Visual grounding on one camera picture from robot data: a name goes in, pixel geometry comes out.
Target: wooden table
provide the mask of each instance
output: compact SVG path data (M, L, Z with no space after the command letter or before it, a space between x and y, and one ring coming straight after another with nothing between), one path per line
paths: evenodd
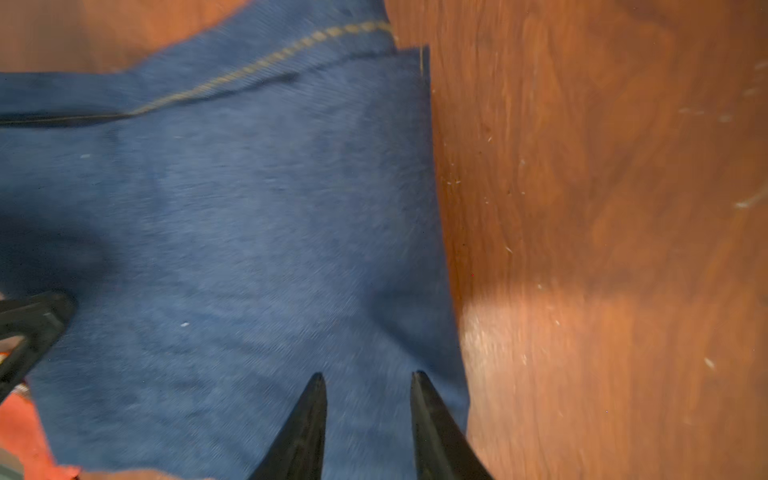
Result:
M241 2L0 0L0 70L115 71ZM768 477L766 0L387 4L432 45L496 478Z

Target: jeans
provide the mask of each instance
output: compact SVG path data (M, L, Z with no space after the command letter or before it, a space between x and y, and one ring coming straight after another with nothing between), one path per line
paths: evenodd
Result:
M0 74L0 291L63 289L29 379L60 463L242 480L306 382L324 478L415 478L410 373L468 393L425 52L379 0L259 0L118 74Z

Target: yellow stitching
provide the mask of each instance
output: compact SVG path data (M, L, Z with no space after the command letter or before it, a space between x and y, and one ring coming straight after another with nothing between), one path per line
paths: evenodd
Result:
M69 120L89 120L93 118L125 118L135 117L136 115L145 114L149 111L157 110L160 107L174 103L175 101L187 100L193 98L201 93L209 91L214 87L229 83L231 81L242 78L247 74L252 74L263 68L269 67L274 63L285 60L288 57L292 57L302 50L306 50L308 47L315 45L321 41L328 40L329 38L340 37L344 34L359 34L361 31L371 32L375 30L386 31L392 33L392 26L387 22L363 22L360 24L344 25L343 27L330 27L324 31L316 31L310 36L295 41L291 46L285 47L280 51L275 51L270 55L267 55L260 60L242 67L240 70L233 71L229 74L222 75L221 77L214 78L203 84L200 84L190 90L180 91L175 94L169 94L165 97L158 98L147 104L142 105L126 114L96 114L96 115L77 115L73 117L56 117L56 118L32 118L29 120L13 120L13 121L0 121L0 125L13 125L13 124L36 124L36 123L48 123L52 121L69 121Z

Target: black pointed tool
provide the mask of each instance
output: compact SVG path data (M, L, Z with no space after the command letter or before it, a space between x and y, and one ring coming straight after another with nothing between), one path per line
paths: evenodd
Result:
M0 301L0 340L22 338L0 363L0 403L58 340L74 311L74 301L61 292Z
M320 480L327 408L326 382L316 373L250 480Z
M492 480L424 372L411 377L411 423L419 480Z

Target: orange fabric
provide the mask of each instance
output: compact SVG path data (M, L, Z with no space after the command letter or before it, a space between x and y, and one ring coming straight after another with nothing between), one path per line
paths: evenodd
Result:
M25 480L72 480L79 467L60 467L48 448L35 405L12 393L0 404L0 448L24 466Z

